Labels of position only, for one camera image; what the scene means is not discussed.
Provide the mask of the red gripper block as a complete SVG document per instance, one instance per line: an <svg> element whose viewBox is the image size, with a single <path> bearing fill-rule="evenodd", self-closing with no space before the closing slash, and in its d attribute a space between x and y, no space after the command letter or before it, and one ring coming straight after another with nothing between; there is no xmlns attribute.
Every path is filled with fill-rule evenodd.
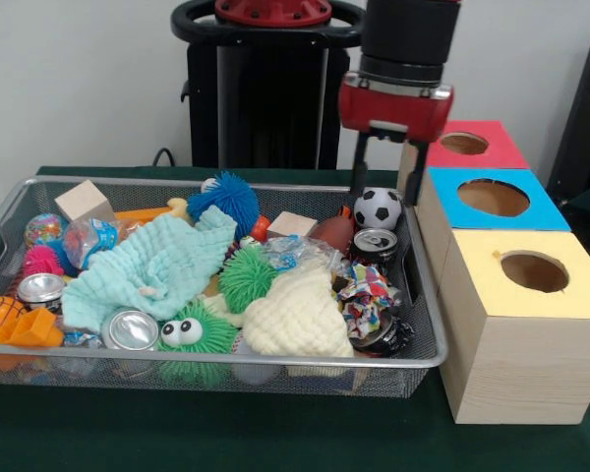
<svg viewBox="0 0 590 472"><path fill-rule="evenodd" d="M409 140L405 155L407 169L404 201L416 205L429 144L443 132L453 104L453 87L412 87L379 82L355 71L346 73L339 91L338 107L342 125L358 131L354 151L350 193L360 195L366 186L369 138L378 132L402 135Z"/></svg>

